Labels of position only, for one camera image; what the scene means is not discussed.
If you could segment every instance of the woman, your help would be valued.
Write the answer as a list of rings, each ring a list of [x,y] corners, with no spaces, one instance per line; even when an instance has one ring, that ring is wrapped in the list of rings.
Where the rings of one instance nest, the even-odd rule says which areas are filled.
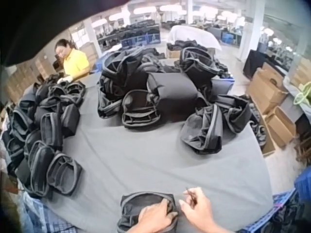
[[[86,76],[90,72],[91,67],[86,54],[72,49],[68,40],[60,39],[55,45],[55,52],[60,58],[64,59],[64,70],[67,75],[58,82],[72,82]]]

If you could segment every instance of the hand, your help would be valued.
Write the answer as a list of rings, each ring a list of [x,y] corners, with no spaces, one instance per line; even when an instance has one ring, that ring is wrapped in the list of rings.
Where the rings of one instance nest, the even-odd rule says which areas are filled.
[[[196,199],[194,205],[189,192]],[[187,196],[186,202],[179,200],[181,210],[189,222],[203,232],[208,232],[208,228],[213,228],[215,223],[212,215],[212,207],[209,199],[204,195],[201,188],[191,188],[184,192]]]
[[[73,77],[72,76],[70,76],[70,75],[68,75],[68,76],[66,76],[66,77],[64,77],[64,78],[60,78],[58,81],[57,81],[57,83],[60,83],[60,82],[62,82],[62,81],[67,81],[67,82],[72,82],[73,81]]]
[[[143,208],[138,217],[138,224],[129,232],[157,233],[171,225],[177,212],[167,214],[168,200]]]

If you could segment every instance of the worker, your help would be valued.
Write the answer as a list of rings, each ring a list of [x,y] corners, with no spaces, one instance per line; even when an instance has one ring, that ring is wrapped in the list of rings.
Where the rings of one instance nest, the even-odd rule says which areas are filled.
[[[189,222],[203,233],[229,233],[218,226],[212,215],[209,199],[201,188],[191,188],[184,192],[186,201],[179,200],[182,212]],[[138,216],[138,224],[132,227],[128,233],[157,233],[170,226],[177,212],[167,214],[168,201],[163,199],[161,203],[147,206],[141,210]]]
[[[72,82],[86,76],[90,70],[90,64],[84,52],[70,47],[70,42],[60,39],[55,45],[55,53],[64,59],[64,70],[66,77],[58,80]]]

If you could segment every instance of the yellow shirt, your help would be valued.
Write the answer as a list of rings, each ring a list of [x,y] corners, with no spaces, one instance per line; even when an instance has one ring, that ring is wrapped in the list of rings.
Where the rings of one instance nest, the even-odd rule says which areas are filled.
[[[86,54],[80,50],[72,49],[69,56],[64,60],[65,73],[70,76],[75,76],[88,66]]]

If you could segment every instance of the black hair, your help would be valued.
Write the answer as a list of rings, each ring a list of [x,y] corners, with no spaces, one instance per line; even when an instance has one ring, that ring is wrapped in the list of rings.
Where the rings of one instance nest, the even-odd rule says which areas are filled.
[[[59,41],[56,42],[54,50],[56,50],[56,48],[57,48],[58,46],[67,47],[67,45],[70,46],[70,42],[69,42],[68,40],[66,40],[66,39],[60,39]]]

